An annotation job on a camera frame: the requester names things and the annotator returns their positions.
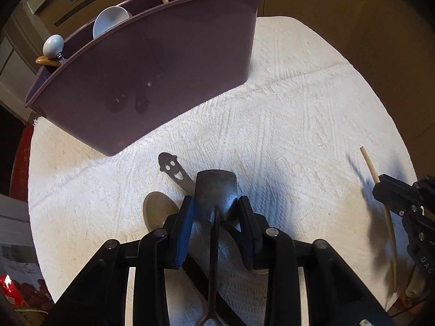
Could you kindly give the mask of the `wooden handled utensil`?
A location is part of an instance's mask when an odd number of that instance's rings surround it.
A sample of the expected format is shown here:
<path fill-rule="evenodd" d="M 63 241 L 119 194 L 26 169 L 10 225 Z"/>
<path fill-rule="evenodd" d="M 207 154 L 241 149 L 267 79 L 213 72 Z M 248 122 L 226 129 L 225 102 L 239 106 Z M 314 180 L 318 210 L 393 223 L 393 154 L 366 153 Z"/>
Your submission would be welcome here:
<path fill-rule="evenodd" d="M 50 59 L 44 55 L 37 57 L 35 59 L 35 63 L 37 65 L 52 66 L 52 67 L 60 66 L 60 61 L 57 58 Z"/>

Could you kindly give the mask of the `white ball-handled metal spoon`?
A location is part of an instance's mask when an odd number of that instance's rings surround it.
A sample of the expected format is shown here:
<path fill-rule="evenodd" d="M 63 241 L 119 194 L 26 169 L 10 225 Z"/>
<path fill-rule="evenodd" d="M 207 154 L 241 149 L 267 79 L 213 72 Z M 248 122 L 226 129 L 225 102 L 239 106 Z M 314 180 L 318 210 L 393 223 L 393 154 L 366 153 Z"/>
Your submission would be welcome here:
<path fill-rule="evenodd" d="M 43 56 L 50 60 L 57 60 L 60 64 L 65 63 L 63 56 L 64 39 L 61 35 L 50 35 L 43 44 Z"/>

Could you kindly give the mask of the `purple plastic utensil bin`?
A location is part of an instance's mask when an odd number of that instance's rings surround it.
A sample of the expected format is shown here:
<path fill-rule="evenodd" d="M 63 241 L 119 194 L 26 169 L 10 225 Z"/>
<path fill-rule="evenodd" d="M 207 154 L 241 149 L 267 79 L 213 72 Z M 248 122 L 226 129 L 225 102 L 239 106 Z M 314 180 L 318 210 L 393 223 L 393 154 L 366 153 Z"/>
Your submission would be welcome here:
<path fill-rule="evenodd" d="M 24 104 L 107 156 L 248 79 L 258 0 L 126 0 L 100 37 L 67 37 Z"/>

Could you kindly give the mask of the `dark brown spoon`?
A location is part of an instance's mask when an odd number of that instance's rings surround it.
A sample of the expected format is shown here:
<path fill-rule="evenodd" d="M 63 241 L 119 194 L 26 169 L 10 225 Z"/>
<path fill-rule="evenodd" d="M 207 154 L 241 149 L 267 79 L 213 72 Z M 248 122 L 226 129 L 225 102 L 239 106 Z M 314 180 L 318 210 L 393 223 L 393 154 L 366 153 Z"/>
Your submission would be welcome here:
<path fill-rule="evenodd" d="M 178 206 L 170 197 L 159 191 L 150 192 L 143 202 L 143 216 L 148 231 L 163 227 L 166 218 L 177 214 Z"/>

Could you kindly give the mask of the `dark spatula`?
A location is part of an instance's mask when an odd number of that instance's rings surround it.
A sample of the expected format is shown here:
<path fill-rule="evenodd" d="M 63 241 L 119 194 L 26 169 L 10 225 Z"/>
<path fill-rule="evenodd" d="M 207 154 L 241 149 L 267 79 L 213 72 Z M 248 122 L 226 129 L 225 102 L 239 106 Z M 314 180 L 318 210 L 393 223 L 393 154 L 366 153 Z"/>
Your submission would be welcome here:
<path fill-rule="evenodd" d="M 209 239 L 209 291 L 206 314 L 198 325 L 214 320 L 223 325 L 216 313 L 218 245 L 220 221 L 228 219 L 229 211 L 237 199 L 237 177 L 232 171 L 208 169 L 199 171 L 195 184 L 195 219 L 211 224 Z"/>

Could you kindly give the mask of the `white textured table cloth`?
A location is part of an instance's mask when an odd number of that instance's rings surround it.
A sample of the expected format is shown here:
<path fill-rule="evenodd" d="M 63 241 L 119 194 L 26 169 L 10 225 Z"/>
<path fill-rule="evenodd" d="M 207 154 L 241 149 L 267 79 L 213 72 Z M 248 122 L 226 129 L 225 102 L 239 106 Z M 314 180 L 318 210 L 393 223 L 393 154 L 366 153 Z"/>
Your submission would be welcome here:
<path fill-rule="evenodd" d="M 28 204 L 39 265 L 58 299 L 108 239 L 147 233 L 142 207 L 153 191 L 181 203 L 160 170 L 168 152 L 191 177 L 208 168 L 237 175 L 254 211 L 293 239 L 324 239 L 382 307 L 397 300 L 412 261 L 394 219 L 398 272 L 391 271 L 383 210 L 361 154 L 378 173 L 416 174 L 395 123 L 366 80 L 326 40 L 287 17 L 258 18 L 249 78 L 106 157 L 44 118 L 35 122 Z"/>

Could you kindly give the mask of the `red snack bag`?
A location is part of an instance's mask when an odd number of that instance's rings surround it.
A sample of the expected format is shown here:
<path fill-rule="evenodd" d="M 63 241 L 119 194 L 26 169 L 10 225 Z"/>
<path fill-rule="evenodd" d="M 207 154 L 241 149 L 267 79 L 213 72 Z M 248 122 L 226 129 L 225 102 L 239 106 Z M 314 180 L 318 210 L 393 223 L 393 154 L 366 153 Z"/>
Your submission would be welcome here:
<path fill-rule="evenodd" d="M 50 311 L 54 301 L 48 291 L 45 280 L 37 278 L 36 285 L 28 282 L 18 282 L 9 274 L 1 275 L 1 292 L 13 308 L 30 307 Z"/>

